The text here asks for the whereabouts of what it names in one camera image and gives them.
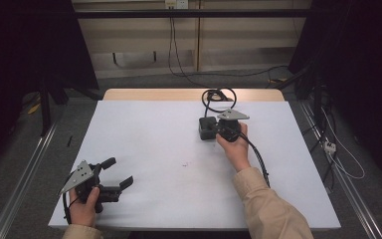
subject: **white tabletop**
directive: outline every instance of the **white tabletop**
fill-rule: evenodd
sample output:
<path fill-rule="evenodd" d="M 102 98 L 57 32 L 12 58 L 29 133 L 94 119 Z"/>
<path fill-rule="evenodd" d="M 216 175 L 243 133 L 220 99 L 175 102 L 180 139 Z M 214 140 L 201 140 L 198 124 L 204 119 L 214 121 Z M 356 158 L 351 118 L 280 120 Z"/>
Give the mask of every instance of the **white tabletop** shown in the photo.
<path fill-rule="evenodd" d="M 213 103 L 226 109 L 230 103 Z M 294 205 L 311 229 L 340 224 L 287 102 L 237 103 L 250 116 L 249 139 L 261 153 L 270 182 Z M 119 202 L 104 203 L 100 227 L 118 230 L 244 230 L 235 170 L 215 140 L 203 141 L 200 102 L 105 101 L 95 115 L 73 165 L 81 160 L 117 164 L 100 174 L 115 186 L 130 175 L 134 183 Z M 260 168 L 250 149 L 252 166 Z M 49 225 L 67 227 L 60 199 Z"/>

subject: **silver bracket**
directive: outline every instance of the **silver bracket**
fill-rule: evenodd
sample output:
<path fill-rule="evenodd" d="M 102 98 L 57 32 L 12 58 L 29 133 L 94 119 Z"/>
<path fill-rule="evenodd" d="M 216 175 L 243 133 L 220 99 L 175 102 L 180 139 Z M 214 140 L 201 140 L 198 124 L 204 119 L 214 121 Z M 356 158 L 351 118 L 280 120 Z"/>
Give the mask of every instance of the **silver bracket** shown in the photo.
<path fill-rule="evenodd" d="M 219 114 L 218 118 L 221 120 L 247 120 L 250 117 L 242 113 L 239 113 L 235 110 L 228 109 L 222 112 L 221 114 Z"/>
<path fill-rule="evenodd" d="M 89 164 L 83 160 L 80 165 L 77 166 L 77 169 L 73 172 L 73 175 L 71 175 L 67 183 L 65 183 L 64 187 L 61 189 L 59 196 L 68 192 L 71 188 L 82 184 L 84 181 L 91 177 L 93 177 L 92 169 L 89 167 Z"/>

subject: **human arm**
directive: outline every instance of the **human arm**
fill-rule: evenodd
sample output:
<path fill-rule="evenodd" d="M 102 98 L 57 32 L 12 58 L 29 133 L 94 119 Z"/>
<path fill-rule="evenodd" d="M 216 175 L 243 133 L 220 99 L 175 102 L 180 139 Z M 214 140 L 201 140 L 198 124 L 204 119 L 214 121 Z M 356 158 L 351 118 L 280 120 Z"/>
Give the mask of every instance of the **human arm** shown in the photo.
<path fill-rule="evenodd" d="M 247 135 L 244 123 L 241 131 Z M 251 167 L 248 144 L 242 138 L 227 142 L 219 135 L 217 140 L 237 170 L 234 185 L 243 201 L 252 238 L 312 238 L 303 215 L 267 186 L 257 168 Z"/>
<path fill-rule="evenodd" d="M 93 188 L 86 203 L 77 200 L 77 194 L 74 189 L 70 190 L 70 214 L 71 221 L 65 231 L 64 239 L 83 238 L 83 239 L 99 239 L 101 232 L 95 229 L 96 212 L 95 205 L 98 199 L 99 189 Z"/>

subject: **beige sleeve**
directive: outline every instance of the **beige sleeve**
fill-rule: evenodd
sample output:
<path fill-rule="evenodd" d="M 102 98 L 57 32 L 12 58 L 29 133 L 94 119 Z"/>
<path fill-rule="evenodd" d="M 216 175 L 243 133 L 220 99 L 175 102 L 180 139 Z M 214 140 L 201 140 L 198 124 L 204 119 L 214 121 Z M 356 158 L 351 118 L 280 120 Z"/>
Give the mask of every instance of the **beige sleeve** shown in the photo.
<path fill-rule="evenodd" d="M 253 239 L 312 238 L 303 215 L 268 188 L 257 168 L 238 172 L 234 185 L 244 203 L 247 225 Z"/>
<path fill-rule="evenodd" d="M 65 231 L 63 239 L 100 239 L 101 232 L 95 228 L 71 224 Z"/>

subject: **hand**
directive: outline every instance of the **hand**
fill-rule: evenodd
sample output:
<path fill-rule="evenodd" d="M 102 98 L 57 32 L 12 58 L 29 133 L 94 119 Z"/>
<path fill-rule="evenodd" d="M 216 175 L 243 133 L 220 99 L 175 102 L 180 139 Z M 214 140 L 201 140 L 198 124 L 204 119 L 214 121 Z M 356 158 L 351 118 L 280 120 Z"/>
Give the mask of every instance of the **hand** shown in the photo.
<path fill-rule="evenodd" d="M 95 205 L 99 193 L 100 189 L 94 187 L 86 204 L 83 204 L 79 200 L 76 200 L 78 197 L 76 190 L 74 188 L 70 190 L 70 202 L 73 203 L 73 201 L 76 200 L 70 207 L 71 222 L 73 224 L 95 227 Z"/>
<path fill-rule="evenodd" d="M 241 132 L 244 135 L 247 135 L 248 127 L 246 124 L 240 122 Z M 226 156 L 229 161 L 235 167 L 237 172 L 251 167 L 250 162 L 248 161 L 248 143 L 243 140 L 241 137 L 234 142 L 228 142 L 222 138 L 219 134 L 216 134 L 216 139 L 218 143 L 225 149 Z"/>

